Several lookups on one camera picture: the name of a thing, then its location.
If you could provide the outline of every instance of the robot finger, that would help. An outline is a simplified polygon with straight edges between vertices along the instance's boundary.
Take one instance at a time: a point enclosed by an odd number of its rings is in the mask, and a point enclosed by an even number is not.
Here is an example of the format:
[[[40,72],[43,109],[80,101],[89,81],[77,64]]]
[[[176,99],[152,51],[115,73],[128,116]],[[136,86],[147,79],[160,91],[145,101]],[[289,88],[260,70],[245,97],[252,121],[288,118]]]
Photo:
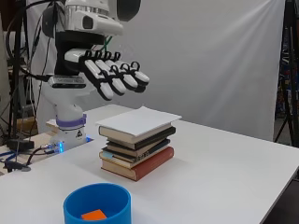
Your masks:
[[[100,88],[98,89],[99,94],[107,101],[112,100],[113,98],[113,90],[110,85],[106,82],[100,83]]]
[[[150,78],[148,76],[146,76],[144,73],[140,72],[138,70],[139,67],[136,69],[136,68],[132,67],[131,65],[129,65],[128,63],[124,63],[122,61],[117,61],[116,64],[121,69],[125,69],[127,73],[131,74],[132,77],[135,78],[135,80],[137,81],[137,83],[139,85],[141,85],[141,86],[149,85]]]
[[[135,92],[142,93],[146,90],[147,87],[145,86],[138,86]]]
[[[110,70],[110,67],[102,60],[95,61],[95,64],[107,74],[108,83],[110,84],[111,89],[118,95],[124,95],[126,88],[115,73]]]
[[[96,66],[96,64],[92,60],[85,61],[85,65],[88,67],[88,69],[93,73],[93,76],[96,79],[105,78],[102,75],[102,71]]]
[[[118,68],[119,72],[116,72],[116,75],[120,76],[124,86],[128,90],[134,91],[138,87],[138,83],[134,80],[134,78],[130,74],[127,74],[124,69],[121,69],[121,67],[118,64],[112,62],[111,60],[106,61],[106,64],[111,68],[114,66]]]
[[[96,66],[96,64],[92,60],[85,61],[85,65],[93,74],[93,76],[98,80],[94,81],[93,85],[99,83],[99,86],[96,86],[96,89],[99,92],[99,94],[103,97],[103,99],[107,101],[112,100],[113,91],[107,83],[105,76],[102,75],[102,71]]]

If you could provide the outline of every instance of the blue light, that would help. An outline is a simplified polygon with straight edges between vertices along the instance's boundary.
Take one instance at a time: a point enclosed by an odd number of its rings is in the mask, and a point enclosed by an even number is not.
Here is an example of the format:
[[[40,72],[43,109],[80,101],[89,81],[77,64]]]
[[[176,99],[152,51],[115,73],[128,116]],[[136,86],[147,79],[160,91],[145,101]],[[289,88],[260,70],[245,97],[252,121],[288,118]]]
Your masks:
[[[61,142],[59,143],[59,152],[63,153],[64,152],[64,144]]]
[[[91,141],[92,141],[91,137],[90,136],[86,136],[86,142],[89,143]]]

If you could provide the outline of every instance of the white book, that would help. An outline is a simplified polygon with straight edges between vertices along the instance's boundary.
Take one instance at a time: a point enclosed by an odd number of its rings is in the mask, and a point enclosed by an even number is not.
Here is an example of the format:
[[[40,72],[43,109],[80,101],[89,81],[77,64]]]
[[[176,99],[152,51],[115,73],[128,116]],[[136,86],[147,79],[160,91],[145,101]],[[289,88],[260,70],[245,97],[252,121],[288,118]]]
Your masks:
[[[135,143],[141,141],[143,136],[148,136],[147,133],[154,135],[157,133],[156,131],[161,132],[171,127],[171,122],[177,119],[181,119],[181,116],[142,106],[137,110],[132,110],[109,119],[99,120],[96,124],[100,126],[99,133],[103,136]],[[125,136],[125,139],[111,136],[115,133],[121,133]]]

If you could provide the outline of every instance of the blue bucket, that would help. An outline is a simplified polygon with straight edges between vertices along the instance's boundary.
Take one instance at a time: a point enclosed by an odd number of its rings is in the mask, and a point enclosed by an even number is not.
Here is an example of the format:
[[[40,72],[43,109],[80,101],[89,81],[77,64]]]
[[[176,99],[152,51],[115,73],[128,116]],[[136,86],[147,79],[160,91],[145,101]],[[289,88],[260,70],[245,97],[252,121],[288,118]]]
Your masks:
[[[81,215],[101,209],[106,219],[86,221]],[[65,224],[131,224],[131,196],[114,184],[94,184],[75,190],[64,201]]]

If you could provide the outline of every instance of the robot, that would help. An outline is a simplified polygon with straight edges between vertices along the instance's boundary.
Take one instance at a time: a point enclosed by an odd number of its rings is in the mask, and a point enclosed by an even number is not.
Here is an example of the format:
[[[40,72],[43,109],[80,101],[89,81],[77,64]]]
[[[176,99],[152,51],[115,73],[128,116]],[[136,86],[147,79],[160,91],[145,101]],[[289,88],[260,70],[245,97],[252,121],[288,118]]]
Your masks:
[[[59,132],[50,140],[68,150],[87,142],[86,115],[75,105],[79,95],[89,94],[84,76],[106,101],[114,94],[143,92],[150,79],[140,71],[138,62],[121,61],[119,52],[94,51],[105,45],[106,36],[122,35],[119,21],[131,20],[141,0],[66,0],[56,2],[43,12],[42,31],[55,39],[55,72],[42,86],[42,94],[55,107]]]

